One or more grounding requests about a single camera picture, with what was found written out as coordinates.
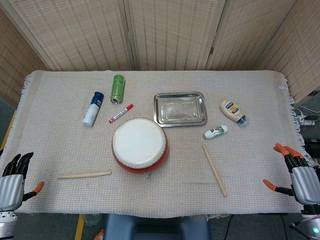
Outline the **red whiteboard marker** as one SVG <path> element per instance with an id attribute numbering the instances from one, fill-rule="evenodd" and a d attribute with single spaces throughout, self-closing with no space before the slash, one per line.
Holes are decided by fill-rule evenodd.
<path id="1" fill-rule="evenodd" d="M 127 113 L 130 109 L 133 108 L 133 104 L 128 105 L 126 108 L 124 108 L 121 112 L 119 112 L 117 115 L 111 117 L 109 119 L 109 123 L 112 124 L 113 122 L 115 122 L 117 119 L 119 119 L 121 116 L 123 116 L 125 113 Z"/>

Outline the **green drink can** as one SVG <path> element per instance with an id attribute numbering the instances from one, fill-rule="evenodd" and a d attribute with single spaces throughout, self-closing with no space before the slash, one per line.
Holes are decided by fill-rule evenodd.
<path id="1" fill-rule="evenodd" d="M 110 101 L 113 104 L 120 104 L 123 101 L 125 89 L 125 78 L 116 74 L 113 78 Z"/>

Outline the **wooden drumstick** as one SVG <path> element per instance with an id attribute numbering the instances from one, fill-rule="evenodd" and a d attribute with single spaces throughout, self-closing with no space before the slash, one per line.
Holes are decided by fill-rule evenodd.
<path id="1" fill-rule="evenodd" d="M 82 179 L 82 178 L 94 178 L 101 176 L 111 175 L 111 171 L 91 172 L 91 173 L 77 173 L 77 174 L 61 174 L 57 176 L 57 179 Z"/>
<path id="2" fill-rule="evenodd" d="M 209 162 L 211 170 L 212 170 L 212 172 L 213 172 L 213 174 L 215 176 L 215 179 L 216 179 L 216 181 L 218 183 L 218 186 L 219 186 L 219 188 L 220 188 L 220 190 L 222 192 L 222 195 L 224 197 L 227 197 L 228 196 L 227 190 L 226 190 L 226 188 L 225 188 L 225 186 L 223 184 L 223 181 L 222 181 L 222 179 L 221 179 L 221 177 L 220 177 L 220 175 L 218 173 L 218 170 L 217 170 L 217 168 L 216 168 L 216 166 L 215 166 L 215 164 L 213 162 L 212 156 L 210 155 L 210 153 L 208 151 L 208 148 L 205 145 L 203 145 L 202 148 L 203 148 L 204 153 L 206 155 L 206 158 L 207 158 L 207 160 Z"/>

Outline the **red drum white skin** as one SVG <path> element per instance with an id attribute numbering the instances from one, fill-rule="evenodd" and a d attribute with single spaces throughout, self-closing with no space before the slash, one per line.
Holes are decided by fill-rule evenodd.
<path id="1" fill-rule="evenodd" d="M 148 179 L 166 159 L 169 152 L 164 130 L 147 118 L 133 118 L 121 124 L 113 133 L 111 150 L 118 165 L 133 174 Z"/>

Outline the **white spray bottle blue cap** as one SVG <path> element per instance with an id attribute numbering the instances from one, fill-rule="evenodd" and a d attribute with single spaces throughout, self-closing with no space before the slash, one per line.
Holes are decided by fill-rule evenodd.
<path id="1" fill-rule="evenodd" d="M 103 103 L 104 95 L 101 92 L 96 91 L 91 99 L 90 106 L 88 107 L 86 114 L 82 120 L 82 123 L 86 127 L 92 127 L 95 123 L 98 112 Z"/>

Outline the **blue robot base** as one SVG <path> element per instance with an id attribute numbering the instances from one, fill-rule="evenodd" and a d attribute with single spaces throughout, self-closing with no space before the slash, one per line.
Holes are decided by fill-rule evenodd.
<path id="1" fill-rule="evenodd" d="M 204 216 L 146 218 L 108 214 L 103 240 L 211 240 Z"/>

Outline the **small white green bottle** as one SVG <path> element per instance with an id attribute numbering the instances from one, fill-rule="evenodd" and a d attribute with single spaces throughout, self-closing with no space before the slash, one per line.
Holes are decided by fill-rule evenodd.
<path id="1" fill-rule="evenodd" d="M 226 125 L 220 125 L 218 127 L 212 128 L 210 130 L 207 130 L 203 134 L 204 139 L 213 139 L 216 138 L 222 134 L 225 134 L 228 132 L 228 127 Z"/>

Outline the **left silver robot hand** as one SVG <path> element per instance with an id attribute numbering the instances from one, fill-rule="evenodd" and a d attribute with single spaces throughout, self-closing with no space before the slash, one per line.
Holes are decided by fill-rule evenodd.
<path id="1" fill-rule="evenodd" d="M 15 211 L 23 202 L 40 193 L 45 183 L 41 181 L 34 190 L 25 193 L 25 180 L 33 152 L 17 154 L 4 168 L 0 177 L 0 212 Z"/>

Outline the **black device box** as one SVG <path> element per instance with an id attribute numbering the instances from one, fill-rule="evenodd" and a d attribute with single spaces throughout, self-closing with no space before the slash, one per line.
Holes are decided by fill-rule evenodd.
<path id="1" fill-rule="evenodd" d="M 320 159 L 320 138 L 306 138 L 305 150 L 312 158 Z"/>

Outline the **beige woven tablecloth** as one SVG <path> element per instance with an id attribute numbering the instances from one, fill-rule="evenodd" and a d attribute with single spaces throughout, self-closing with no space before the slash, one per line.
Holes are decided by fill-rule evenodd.
<path id="1" fill-rule="evenodd" d="M 290 174 L 276 143 L 304 154 L 285 76 L 276 71 L 124 71 L 123 103 L 112 104 L 114 71 L 37 70 L 25 80 L 15 120 L 0 158 L 0 174 L 17 154 L 33 152 L 25 191 L 39 182 L 38 196 L 23 213 L 115 213 L 147 218 L 209 214 L 298 213 L 291 196 L 268 189 L 263 180 L 288 188 Z M 166 127 L 168 155 L 149 178 L 121 168 L 112 153 L 114 131 L 135 118 L 154 118 L 159 93 L 200 92 L 207 122 Z M 83 118 L 95 92 L 104 95 L 93 126 Z M 244 111 L 239 126 L 220 110 L 224 100 Z M 128 105 L 133 108 L 113 123 Z M 203 134 L 225 125 L 227 133 Z M 224 197 L 205 145 L 226 188 Z M 111 175 L 57 179 L 58 175 L 111 171 Z"/>

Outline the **mayonnaise squeeze bottle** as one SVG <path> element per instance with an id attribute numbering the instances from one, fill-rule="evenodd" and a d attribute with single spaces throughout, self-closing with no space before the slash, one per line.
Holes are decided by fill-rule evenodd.
<path id="1" fill-rule="evenodd" d="M 240 127 L 244 127 L 248 123 L 246 114 L 234 101 L 225 99 L 220 103 L 219 109 L 226 117 L 237 123 Z"/>

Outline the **rectangular metal tray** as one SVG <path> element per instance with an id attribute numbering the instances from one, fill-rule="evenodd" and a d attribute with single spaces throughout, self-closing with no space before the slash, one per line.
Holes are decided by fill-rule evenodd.
<path id="1" fill-rule="evenodd" d="M 197 91 L 157 93 L 153 105 L 154 121 L 162 128 L 202 126 L 208 120 L 204 95 Z"/>

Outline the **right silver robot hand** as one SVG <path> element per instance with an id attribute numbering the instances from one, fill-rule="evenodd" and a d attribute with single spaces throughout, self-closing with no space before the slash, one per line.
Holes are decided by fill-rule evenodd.
<path id="1" fill-rule="evenodd" d="M 316 170 L 309 166 L 298 151 L 276 143 L 273 149 L 281 153 L 288 168 L 291 188 L 280 187 L 264 179 L 263 183 L 272 191 L 292 196 L 303 205 L 304 215 L 320 215 L 320 179 Z"/>

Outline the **woven folding screen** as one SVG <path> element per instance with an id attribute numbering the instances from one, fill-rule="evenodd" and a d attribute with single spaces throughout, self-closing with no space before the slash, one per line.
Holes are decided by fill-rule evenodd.
<path id="1" fill-rule="evenodd" d="M 52 71 L 282 73 L 296 105 L 320 97 L 320 0 L 0 0 Z"/>

